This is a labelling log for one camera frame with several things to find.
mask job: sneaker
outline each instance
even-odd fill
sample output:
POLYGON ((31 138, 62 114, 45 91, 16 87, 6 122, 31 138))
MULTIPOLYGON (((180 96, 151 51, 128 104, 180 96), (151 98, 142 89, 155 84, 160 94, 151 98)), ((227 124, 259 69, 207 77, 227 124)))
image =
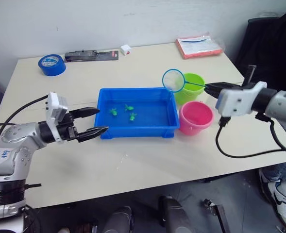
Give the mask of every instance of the sneaker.
POLYGON ((268 196, 278 218, 286 226, 286 196, 278 191, 279 183, 269 182, 263 185, 264 192, 268 196))
POLYGON ((271 179, 267 178, 264 175, 264 173, 263 173, 261 168, 258 170, 258 175, 259 175, 261 192, 264 195, 265 199, 268 202, 270 202, 269 196, 271 196, 271 193, 270 192, 266 193, 264 187, 267 186, 267 184, 270 183, 270 182, 281 182, 281 180, 271 180, 271 179))

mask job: person's leg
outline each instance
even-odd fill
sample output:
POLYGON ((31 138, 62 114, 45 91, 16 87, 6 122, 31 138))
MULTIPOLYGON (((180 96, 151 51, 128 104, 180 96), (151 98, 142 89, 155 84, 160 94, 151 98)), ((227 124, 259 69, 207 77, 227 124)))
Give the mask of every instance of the person's leg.
POLYGON ((259 176, 264 195, 286 226, 286 163, 261 168, 259 176))

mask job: green toy fish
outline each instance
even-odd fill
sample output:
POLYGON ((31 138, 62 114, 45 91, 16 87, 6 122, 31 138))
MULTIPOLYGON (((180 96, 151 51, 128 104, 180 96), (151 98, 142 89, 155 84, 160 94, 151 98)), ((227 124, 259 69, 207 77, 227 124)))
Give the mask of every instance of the green toy fish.
POLYGON ((111 110, 109 110, 109 112, 110 112, 113 116, 117 116, 117 108, 112 108, 111 110))
POLYGON ((134 121, 136 115, 137 113, 130 113, 130 121, 134 121))
POLYGON ((125 111, 132 111, 134 109, 133 106, 128 106, 127 104, 125 105, 125 111))

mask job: white table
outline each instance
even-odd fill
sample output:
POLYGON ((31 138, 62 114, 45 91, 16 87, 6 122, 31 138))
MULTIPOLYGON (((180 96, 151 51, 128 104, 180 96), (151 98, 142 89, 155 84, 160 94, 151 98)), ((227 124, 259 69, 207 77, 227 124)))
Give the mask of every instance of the white table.
MULTIPOLYGON (((198 73, 207 83, 243 80, 225 54, 183 60, 175 44, 133 48, 131 55, 120 54, 119 61, 67 63, 66 71, 56 77, 43 75, 37 65, 39 59, 18 61, 0 106, 0 122, 50 91, 66 97, 72 110, 96 107, 101 88, 159 87, 169 68, 198 73)), ((199 100, 215 104, 205 93, 199 100)), ((37 103, 12 122, 43 121, 44 108, 44 102, 37 103)), ((215 145, 218 118, 194 137, 176 131, 170 139, 96 138, 83 143, 49 144, 34 154, 27 183, 42 183, 42 187, 26 191, 27 203, 44 207, 286 162, 284 152, 247 159, 225 157, 215 145)), ((84 131, 93 126, 94 117, 78 119, 75 124, 78 131, 84 131)), ((283 129, 277 125, 276 131, 286 145, 283 129)), ((233 155, 277 148, 269 125, 255 120, 254 114, 233 118, 223 130, 220 143, 233 155)))

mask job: white wall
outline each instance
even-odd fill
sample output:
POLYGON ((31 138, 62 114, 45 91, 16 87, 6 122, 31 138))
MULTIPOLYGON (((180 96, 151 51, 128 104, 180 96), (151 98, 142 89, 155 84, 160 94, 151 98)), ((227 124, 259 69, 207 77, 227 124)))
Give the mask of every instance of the white wall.
POLYGON ((234 58, 249 18, 286 0, 0 0, 0 86, 18 58, 173 42, 209 31, 234 58))

